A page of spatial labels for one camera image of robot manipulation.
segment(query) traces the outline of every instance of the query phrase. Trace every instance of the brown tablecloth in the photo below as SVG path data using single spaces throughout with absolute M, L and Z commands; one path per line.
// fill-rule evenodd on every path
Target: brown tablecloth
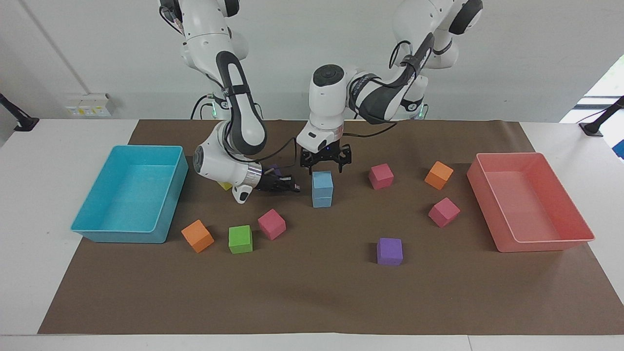
M 140 121 L 130 143 L 182 145 L 190 163 L 214 125 Z M 269 153 L 303 123 L 267 126 Z M 343 141 L 353 164 L 342 174 L 333 163 L 317 167 L 333 170 L 329 209 L 312 208 L 310 177 L 299 167 L 290 171 L 302 193 L 254 192 L 245 205 L 190 171 L 166 243 L 82 240 L 39 333 L 624 334 L 624 307 L 588 245 L 496 251 L 466 172 L 478 152 L 533 151 L 518 123 L 406 121 L 378 137 Z M 266 164 L 292 157 L 288 148 Z M 423 182 L 435 161 L 455 170 L 442 191 Z M 375 191 L 368 169 L 386 162 L 394 185 Z M 440 229 L 427 213 L 444 197 L 462 213 Z M 288 223 L 274 242 L 256 221 L 271 208 Z M 200 254 L 180 233 L 197 219 L 217 240 Z M 254 251 L 232 255 L 228 228 L 245 224 Z M 400 267 L 375 263 L 380 237 L 403 240 Z

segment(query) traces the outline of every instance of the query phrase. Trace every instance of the red cube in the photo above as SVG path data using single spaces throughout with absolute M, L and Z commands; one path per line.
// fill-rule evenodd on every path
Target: red cube
M 461 212 L 459 208 L 447 197 L 438 202 L 431 209 L 429 217 L 438 225 L 438 227 L 444 228 L 455 218 L 457 218 L 459 212 Z
M 390 166 L 384 163 L 372 167 L 371 172 L 368 174 L 368 179 L 371 181 L 373 189 L 379 190 L 392 185 L 394 174 L 390 170 Z
M 286 221 L 273 209 L 260 217 L 258 224 L 269 240 L 275 240 L 275 238 L 286 231 Z

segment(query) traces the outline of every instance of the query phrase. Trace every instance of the stacked blue cubes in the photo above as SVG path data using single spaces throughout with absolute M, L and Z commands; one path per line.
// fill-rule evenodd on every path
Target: stacked blue cubes
M 334 182 L 331 172 L 312 173 L 312 206 L 315 209 L 331 207 L 331 198 L 334 196 Z
M 619 144 L 613 147 L 613 151 L 620 156 L 620 158 L 624 159 L 624 140 L 620 141 Z

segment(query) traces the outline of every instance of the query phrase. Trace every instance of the green cube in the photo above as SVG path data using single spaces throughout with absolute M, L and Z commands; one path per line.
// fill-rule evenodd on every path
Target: green cube
M 253 251 L 251 227 L 249 225 L 230 228 L 230 251 L 233 254 L 244 254 L 245 252 Z

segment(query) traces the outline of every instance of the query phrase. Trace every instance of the table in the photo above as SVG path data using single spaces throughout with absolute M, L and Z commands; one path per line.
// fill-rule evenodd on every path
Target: table
M 126 144 L 137 121 L 43 120 L 0 149 L 0 349 L 621 350 L 614 337 L 372 335 L 35 336 L 81 236 L 69 230 L 110 148 Z M 594 231 L 591 243 L 618 296 L 624 294 L 624 164 L 601 139 L 576 125 L 523 123 Z

